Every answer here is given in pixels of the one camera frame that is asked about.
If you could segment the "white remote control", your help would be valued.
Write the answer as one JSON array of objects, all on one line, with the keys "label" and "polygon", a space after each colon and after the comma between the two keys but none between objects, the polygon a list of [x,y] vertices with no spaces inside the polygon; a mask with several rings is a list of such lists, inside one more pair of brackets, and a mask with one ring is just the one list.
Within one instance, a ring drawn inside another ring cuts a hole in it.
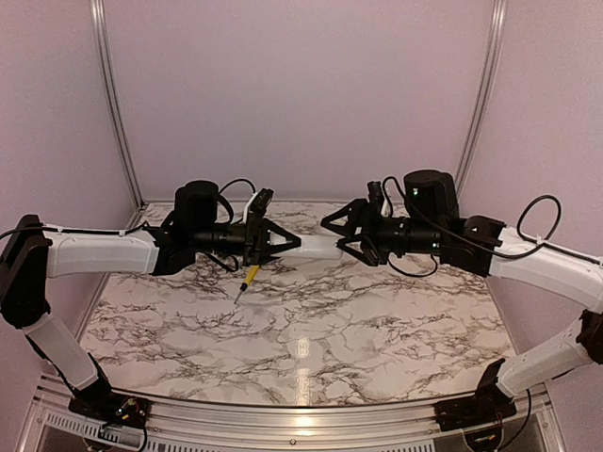
[{"label": "white remote control", "polygon": [[327,235],[303,235],[300,254],[303,258],[338,260],[343,251],[337,246],[338,239]]}]

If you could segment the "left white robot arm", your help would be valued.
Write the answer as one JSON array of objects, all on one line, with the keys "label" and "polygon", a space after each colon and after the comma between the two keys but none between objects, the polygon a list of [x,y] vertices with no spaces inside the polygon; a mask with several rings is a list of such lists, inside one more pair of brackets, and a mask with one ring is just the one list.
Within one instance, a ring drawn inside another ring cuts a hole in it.
[{"label": "left white robot arm", "polygon": [[234,210],[219,186],[210,181],[179,187],[172,211],[158,226],[82,230],[26,215],[4,234],[8,243],[1,253],[1,316],[24,333],[87,409],[100,419],[112,418],[119,399],[100,365],[53,317],[47,280],[83,273],[170,276],[194,264],[198,254],[263,265],[302,245],[300,237],[265,217],[272,196],[267,188],[254,193],[240,222],[234,221]]}]

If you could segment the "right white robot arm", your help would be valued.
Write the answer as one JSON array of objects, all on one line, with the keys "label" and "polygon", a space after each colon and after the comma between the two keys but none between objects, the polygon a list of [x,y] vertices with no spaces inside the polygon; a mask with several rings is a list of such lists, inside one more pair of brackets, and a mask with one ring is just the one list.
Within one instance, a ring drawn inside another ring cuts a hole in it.
[{"label": "right white robot arm", "polygon": [[602,261],[533,238],[484,216],[461,218],[453,178],[435,169],[408,173],[395,183],[407,216],[385,213],[392,202],[381,182],[321,221],[339,235],[337,246],[368,266],[390,257],[428,254],[444,265],[482,277],[509,279],[561,295],[583,306],[579,319],[532,349],[490,364],[466,412],[485,422],[504,400],[578,367],[602,362]]}]

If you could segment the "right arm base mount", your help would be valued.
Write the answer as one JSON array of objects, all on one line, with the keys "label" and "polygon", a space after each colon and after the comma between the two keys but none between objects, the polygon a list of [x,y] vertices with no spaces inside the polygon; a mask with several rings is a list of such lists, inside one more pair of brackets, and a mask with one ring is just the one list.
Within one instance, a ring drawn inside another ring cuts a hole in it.
[{"label": "right arm base mount", "polygon": [[487,368],[472,395],[439,401],[434,405],[442,431],[500,422],[517,414],[513,400],[497,388],[497,369]]}]

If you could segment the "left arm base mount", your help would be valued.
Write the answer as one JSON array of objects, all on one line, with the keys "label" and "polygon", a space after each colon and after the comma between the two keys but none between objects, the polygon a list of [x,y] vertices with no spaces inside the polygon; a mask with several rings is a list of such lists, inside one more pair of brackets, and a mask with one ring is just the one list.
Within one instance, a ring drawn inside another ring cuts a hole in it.
[{"label": "left arm base mount", "polygon": [[106,379],[99,378],[82,390],[74,390],[69,411],[102,421],[108,426],[143,429],[150,406],[149,399],[116,393]]}]

